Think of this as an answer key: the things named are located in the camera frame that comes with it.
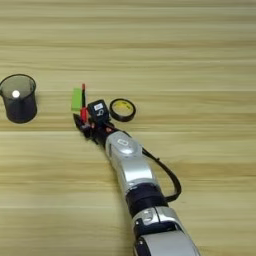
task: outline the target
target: black cylinder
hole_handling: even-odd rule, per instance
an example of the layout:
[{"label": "black cylinder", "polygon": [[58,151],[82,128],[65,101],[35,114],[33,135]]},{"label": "black cylinder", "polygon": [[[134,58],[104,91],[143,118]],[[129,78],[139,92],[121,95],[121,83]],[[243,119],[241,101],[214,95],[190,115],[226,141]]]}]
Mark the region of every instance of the black cylinder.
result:
[{"label": "black cylinder", "polygon": [[10,121],[27,123],[36,116],[35,90],[35,80],[27,75],[12,75],[1,82],[0,94]]},{"label": "black cylinder", "polygon": [[130,190],[126,202],[132,217],[147,208],[168,206],[160,188],[152,183],[144,183]]}]

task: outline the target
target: small black object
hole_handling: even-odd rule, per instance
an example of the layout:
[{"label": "small black object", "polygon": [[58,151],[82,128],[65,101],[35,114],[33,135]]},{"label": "small black object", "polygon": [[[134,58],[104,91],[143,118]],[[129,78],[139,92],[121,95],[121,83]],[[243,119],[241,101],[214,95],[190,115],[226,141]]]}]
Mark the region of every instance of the small black object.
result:
[{"label": "small black object", "polygon": [[88,104],[87,110],[91,116],[91,121],[96,125],[101,126],[109,122],[109,111],[104,100],[97,100]]},{"label": "small black object", "polygon": [[[118,113],[118,107],[123,110],[123,113]],[[117,121],[129,122],[136,114],[136,107],[131,101],[118,98],[110,103],[109,112],[110,115]]]},{"label": "small black object", "polygon": [[0,95],[10,121],[27,123],[36,116],[35,90],[35,80],[23,74],[8,76],[0,83]]},{"label": "small black object", "polygon": [[82,118],[77,114],[73,114],[73,117],[74,117],[74,121],[77,129],[84,134],[85,138],[90,139],[92,135],[92,129],[90,124],[84,123]]}]

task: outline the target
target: green object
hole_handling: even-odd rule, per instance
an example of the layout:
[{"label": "green object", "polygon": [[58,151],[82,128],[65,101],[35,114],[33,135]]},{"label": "green object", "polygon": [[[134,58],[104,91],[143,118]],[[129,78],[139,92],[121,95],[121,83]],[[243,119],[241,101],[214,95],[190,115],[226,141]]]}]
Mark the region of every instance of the green object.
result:
[{"label": "green object", "polygon": [[73,94],[72,94],[71,110],[80,111],[81,108],[82,108],[82,89],[74,88]]}]

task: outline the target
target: round object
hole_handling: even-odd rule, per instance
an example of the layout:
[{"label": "round object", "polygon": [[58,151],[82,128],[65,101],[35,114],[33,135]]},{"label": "round object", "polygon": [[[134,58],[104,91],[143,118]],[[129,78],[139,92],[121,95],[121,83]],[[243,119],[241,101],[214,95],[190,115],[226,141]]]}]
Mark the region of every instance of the round object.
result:
[{"label": "round object", "polygon": [[135,105],[127,99],[115,99],[109,106],[110,115],[121,122],[131,121],[136,114]]},{"label": "round object", "polygon": [[16,74],[0,83],[0,95],[4,100],[6,115],[14,123],[26,123],[37,113],[35,100],[36,82],[27,75]]}]

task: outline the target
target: black cable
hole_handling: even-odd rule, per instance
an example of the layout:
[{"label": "black cable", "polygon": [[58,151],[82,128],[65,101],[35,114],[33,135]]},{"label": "black cable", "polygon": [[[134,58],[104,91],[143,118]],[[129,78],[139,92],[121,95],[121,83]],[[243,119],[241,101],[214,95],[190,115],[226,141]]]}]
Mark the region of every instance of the black cable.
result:
[{"label": "black cable", "polygon": [[[105,123],[105,125],[111,129],[113,129],[114,131],[121,131],[119,129],[117,129],[116,127],[109,125],[107,123]],[[175,201],[181,194],[182,192],[182,188],[181,188],[181,184],[180,181],[178,179],[178,177],[174,174],[174,172],[172,172],[172,170],[170,170],[164,163],[162,163],[160,161],[160,158],[156,158],[154,157],[150,152],[148,152],[145,148],[142,148],[142,153],[147,156],[148,158],[151,158],[152,160],[154,160],[165,172],[166,174],[170,177],[173,185],[174,185],[174,193],[170,196],[166,196],[165,199],[167,202],[172,202]]]}]

